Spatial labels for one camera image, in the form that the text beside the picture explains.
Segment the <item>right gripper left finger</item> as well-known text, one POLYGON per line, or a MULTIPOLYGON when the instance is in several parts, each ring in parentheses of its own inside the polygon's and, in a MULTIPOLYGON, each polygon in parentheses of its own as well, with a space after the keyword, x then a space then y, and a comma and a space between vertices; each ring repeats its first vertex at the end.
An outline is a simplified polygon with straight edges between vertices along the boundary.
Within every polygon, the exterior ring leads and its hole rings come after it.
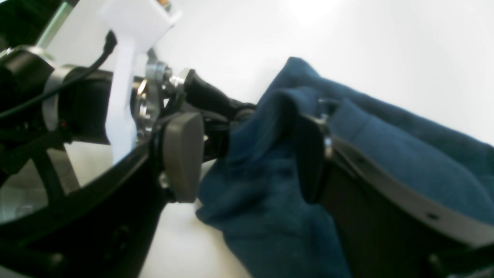
POLYGON ((1 266, 31 278, 137 278, 168 203, 193 203, 200 113, 159 120, 145 143, 81 190, 1 225, 1 266))

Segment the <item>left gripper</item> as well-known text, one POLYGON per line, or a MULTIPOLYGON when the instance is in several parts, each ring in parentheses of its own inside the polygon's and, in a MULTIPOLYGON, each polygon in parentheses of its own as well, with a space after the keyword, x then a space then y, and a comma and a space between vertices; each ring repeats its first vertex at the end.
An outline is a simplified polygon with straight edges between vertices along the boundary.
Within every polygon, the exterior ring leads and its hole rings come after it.
POLYGON ((181 11, 171 0, 106 0, 100 11, 101 19, 116 38, 117 56, 109 99, 106 105, 104 130, 112 149, 113 162, 120 162, 137 144, 138 120, 131 115, 131 93, 134 66, 138 55, 147 53, 146 80, 149 85, 146 99, 150 120, 162 113, 174 111, 172 102, 163 107, 161 97, 171 90, 169 97, 179 104, 185 100, 201 112, 208 112, 220 121, 232 119, 232 100, 214 86, 189 70, 184 78, 168 76, 166 64, 156 57, 155 43, 181 17, 181 11))

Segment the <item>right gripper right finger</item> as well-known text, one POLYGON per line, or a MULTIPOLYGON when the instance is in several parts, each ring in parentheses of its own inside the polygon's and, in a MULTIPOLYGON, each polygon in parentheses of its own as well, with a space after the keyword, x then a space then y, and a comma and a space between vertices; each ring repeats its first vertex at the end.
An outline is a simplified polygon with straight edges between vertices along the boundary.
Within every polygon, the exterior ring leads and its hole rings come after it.
POLYGON ((492 225, 403 185, 322 119, 293 131, 302 195, 334 219, 353 277, 493 277, 492 225))

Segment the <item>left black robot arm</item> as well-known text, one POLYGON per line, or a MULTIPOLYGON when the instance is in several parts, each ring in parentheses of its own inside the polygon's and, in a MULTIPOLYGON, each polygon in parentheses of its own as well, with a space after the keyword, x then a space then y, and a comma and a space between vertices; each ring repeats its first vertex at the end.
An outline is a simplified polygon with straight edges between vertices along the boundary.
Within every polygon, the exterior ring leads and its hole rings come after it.
POLYGON ((89 67, 37 46, 2 51, 2 227, 84 213, 149 149, 151 181, 165 176, 179 202, 195 200, 201 164, 224 155, 230 124, 252 106, 159 60, 154 45, 180 16, 169 0, 106 0, 110 30, 89 67))

